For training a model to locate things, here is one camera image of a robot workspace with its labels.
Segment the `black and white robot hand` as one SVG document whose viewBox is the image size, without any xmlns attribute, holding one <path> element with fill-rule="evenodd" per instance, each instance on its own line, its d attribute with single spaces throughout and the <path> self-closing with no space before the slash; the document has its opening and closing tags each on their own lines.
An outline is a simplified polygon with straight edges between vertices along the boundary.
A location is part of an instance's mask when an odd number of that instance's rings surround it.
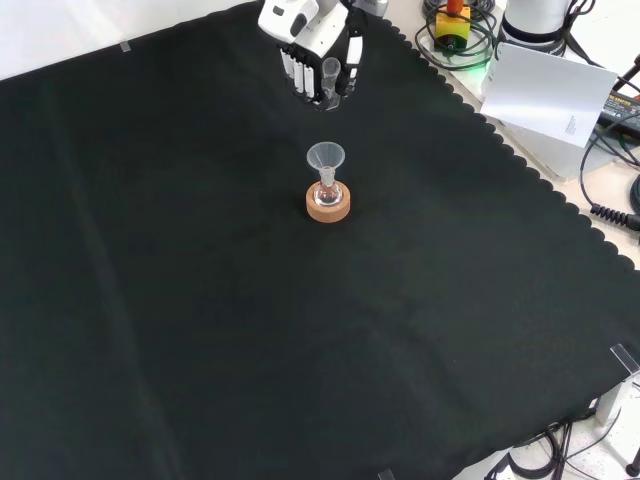
<svg viewBox="0 0 640 480">
<path fill-rule="evenodd" d="M 365 17 L 353 1 L 265 1 L 258 26 L 276 42 L 294 94 L 329 111 L 355 89 Z"/>
</svg>

